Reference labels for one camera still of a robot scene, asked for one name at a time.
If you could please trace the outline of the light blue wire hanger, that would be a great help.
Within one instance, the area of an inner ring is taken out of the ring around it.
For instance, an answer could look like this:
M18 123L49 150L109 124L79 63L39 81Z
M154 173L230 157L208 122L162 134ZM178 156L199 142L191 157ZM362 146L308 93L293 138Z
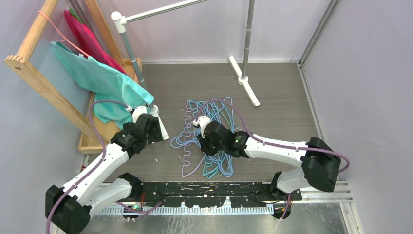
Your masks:
M195 143L199 146L197 135L200 130L193 126L193 121L197 116L200 107L204 104L204 101L194 101L187 99L186 107L184 109L184 128L182 132L171 140L172 148L182 148Z
M196 107L193 110L193 116L195 117L200 112L201 115L234 131L234 111L228 106L231 103L232 99L230 97L224 98L223 102L216 101L215 98L212 99L212 102L197 101L195 102ZM204 156L203 162L202 175L207 179L217 176L231 177L233 175L232 156L224 151L219 151L213 156Z
M213 102L207 105L208 117L212 118L231 131L234 130L234 112L225 104ZM212 179L215 176L231 177L233 175L232 156L219 151L211 157L204 157L203 176Z

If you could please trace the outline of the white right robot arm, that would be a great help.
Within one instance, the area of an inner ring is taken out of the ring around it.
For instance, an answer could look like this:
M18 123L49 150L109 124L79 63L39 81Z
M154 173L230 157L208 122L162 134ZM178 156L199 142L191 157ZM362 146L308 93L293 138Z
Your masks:
M206 117L195 120L193 126L200 130L197 139L207 156L222 151L236 158L263 158L294 166L274 174L269 189L276 200L309 186L323 192L335 190L341 159L317 137L309 142L280 141L246 131L232 132Z

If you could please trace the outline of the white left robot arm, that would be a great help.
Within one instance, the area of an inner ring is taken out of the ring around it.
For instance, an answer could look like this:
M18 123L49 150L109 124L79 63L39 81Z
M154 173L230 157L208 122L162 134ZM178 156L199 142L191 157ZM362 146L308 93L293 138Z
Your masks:
M46 233L51 224L67 234L81 233L98 212L123 199L137 201L143 193L139 178L123 173L114 182L99 188L119 166L148 145L163 140L158 116L142 113L125 123L102 153L72 180L45 194Z

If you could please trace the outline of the teal wavy plastic hanger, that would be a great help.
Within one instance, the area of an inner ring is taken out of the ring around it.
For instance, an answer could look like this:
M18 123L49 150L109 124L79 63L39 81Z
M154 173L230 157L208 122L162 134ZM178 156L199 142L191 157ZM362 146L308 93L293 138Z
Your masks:
M231 129L234 127L233 114L231 114L223 104L210 103L202 107L203 104L203 101L193 101L190 99L186 102L185 127L182 131L183 140L176 140L185 152L183 155L182 178L191 176L200 168L202 168L202 176L207 179L212 179L214 176L230 177L233 174L232 159L223 152L217 153L214 156L202 156L195 168L191 172L185 173L185 169L191 165L191 162L186 159L187 156L191 156L189 147L192 144L196 146L200 145L196 140L196 135L199 131L191 125L198 111L201 111L207 117L219 123L226 122Z

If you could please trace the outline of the purple wavy plastic hanger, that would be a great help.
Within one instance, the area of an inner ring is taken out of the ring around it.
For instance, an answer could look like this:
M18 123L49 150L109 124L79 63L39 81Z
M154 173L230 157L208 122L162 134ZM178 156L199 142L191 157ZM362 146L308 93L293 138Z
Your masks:
M185 168L189 167L191 165L191 162L189 160L186 160L187 156L191 156L191 151L188 149L188 147L194 143L194 133L195 130L193 130L192 132L189 131L190 126L192 125L192 107L191 107L191 100L187 99L186 101L186 108L185 108L185 119L184 119L184 144L183 144L183 149L184 149L184 155L183 155L183 166L182 166L182 178L186 178L189 177L190 175L194 174L203 164L204 162L204 157L202 156L199 163L197 164L197 166L188 174L185 174Z

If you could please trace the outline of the teal cloth garment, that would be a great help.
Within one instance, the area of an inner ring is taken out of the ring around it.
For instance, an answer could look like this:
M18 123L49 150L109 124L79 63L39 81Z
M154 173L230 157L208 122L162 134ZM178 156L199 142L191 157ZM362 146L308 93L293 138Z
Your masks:
M112 100L133 108L154 101L154 96L129 76L95 60L75 54L59 41L50 42L51 49L74 82L95 93L94 101Z

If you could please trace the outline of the magenta cloth garment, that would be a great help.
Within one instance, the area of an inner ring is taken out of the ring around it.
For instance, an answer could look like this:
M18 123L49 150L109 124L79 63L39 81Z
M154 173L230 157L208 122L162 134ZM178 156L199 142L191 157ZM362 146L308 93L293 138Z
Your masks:
M84 24L81 24L69 10L64 11L65 20L76 38L79 48L101 62L123 74L127 74L116 61L104 51L95 34Z

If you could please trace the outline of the wooden clothes rack frame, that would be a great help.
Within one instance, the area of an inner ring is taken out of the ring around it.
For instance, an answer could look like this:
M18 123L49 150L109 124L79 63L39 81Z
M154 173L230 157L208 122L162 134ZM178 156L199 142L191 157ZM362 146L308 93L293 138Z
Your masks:
M34 18L24 40L22 41L16 55L8 55L4 63L14 71L23 81L38 92L45 100L59 110L71 123L73 123L82 133L80 136L78 150L83 154L98 154L102 151L102 146L98 144L98 137L94 133L90 122L86 119L86 115L81 114L63 95L62 93L47 80L47 78L38 71L31 63L30 59L42 38L43 31L47 26L50 17L60 0L44 0L42 7L35 6L35 10L40 10L41 13ZM131 61L129 58L123 58L120 50L114 42L112 33L109 31L106 20L103 17L100 6L96 0L86 0L87 8L89 9L93 19L97 23L99 31L102 33L104 41L108 43L110 52L114 55L116 62L124 66L128 76L134 75L134 80L137 81L137 76L132 70ZM108 142L107 137L119 131L113 121L104 124L92 114L92 123L95 124L104 138L104 142Z

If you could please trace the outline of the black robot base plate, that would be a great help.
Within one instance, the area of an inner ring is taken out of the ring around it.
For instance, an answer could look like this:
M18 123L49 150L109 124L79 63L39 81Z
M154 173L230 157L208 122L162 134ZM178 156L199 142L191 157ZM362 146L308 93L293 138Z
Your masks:
M145 182L137 195L122 199L124 209L147 211L160 203L152 215L246 215L270 214L287 218L294 201L301 201L300 190L291 195L275 194L264 182Z

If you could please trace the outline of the metal hanger rail stand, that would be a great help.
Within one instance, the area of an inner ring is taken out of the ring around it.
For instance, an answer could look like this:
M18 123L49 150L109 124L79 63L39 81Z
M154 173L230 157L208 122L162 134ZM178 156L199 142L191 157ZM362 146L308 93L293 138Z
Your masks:
M254 107L260 105L246 74L255 2L183 0L111 19L130 58L136 48L150 62L202 62L228 58Z

